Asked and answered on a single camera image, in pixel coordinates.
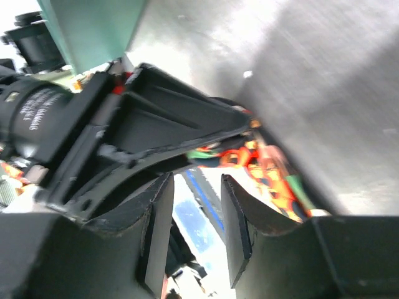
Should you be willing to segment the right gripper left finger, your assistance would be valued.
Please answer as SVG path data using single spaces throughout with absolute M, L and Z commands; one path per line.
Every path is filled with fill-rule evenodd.
M 2 298 L 160 298 L 174 177 L 85 224 L 55 212 L 1 214 Z

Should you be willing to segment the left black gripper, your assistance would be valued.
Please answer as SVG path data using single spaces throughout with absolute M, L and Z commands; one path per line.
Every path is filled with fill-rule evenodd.
M 125 163 L 110 137 L 121 123 L 125 77 L 96 73 L 83 90 L 1 74 L 1 159 L 42 187 L 117 186 Z

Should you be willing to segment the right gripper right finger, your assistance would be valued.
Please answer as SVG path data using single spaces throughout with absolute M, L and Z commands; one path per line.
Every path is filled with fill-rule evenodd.
M 398 218 L 292 221 L 221 178 L 230 285 L 238 298 L 397 298 Z

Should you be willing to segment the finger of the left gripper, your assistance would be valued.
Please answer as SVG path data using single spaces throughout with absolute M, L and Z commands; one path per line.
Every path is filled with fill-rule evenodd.
M 185 154 L 238 136 L 250 118 L 164 71 L 141 64 L 122 94 L 84 118 L 46 188 L 46 204 L 72 218 L 97 217 L 136 195 Z

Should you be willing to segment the red floral patterned tie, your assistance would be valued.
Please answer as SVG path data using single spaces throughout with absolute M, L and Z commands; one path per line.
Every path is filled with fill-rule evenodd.
M 193 164 L 205 168 L 244 169 L 259 191 L 261 200 L 283 216 L 303 222 L 329 216 L 316 207 L 284 152 L 261 136 L 262 125 L 251 118 L 251 129 L 240 135 L 186 153 Z

